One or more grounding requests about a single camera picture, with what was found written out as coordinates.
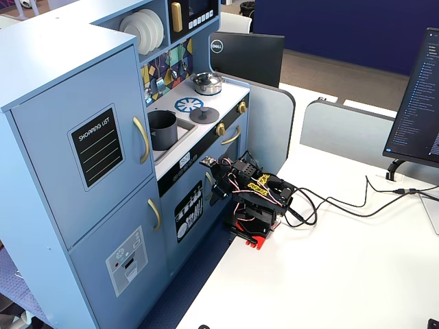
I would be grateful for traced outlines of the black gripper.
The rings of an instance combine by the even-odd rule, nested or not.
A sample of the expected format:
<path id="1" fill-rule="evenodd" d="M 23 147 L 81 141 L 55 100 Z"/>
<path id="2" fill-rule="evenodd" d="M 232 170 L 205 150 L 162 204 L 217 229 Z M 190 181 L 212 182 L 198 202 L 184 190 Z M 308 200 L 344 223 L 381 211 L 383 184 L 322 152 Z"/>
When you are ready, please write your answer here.
<path id="1" fill-rule="evenodd" d="M 257 168 L 250 162 L 242 159 L 232 162 L 223 158 L 213 168 L 215 184 L 211 189 L 209 205 L 214 206 L 217 201 L 226 199 L 232 192 L 248 190 L 248 185 L 253 182 L 256 173 Z"/>

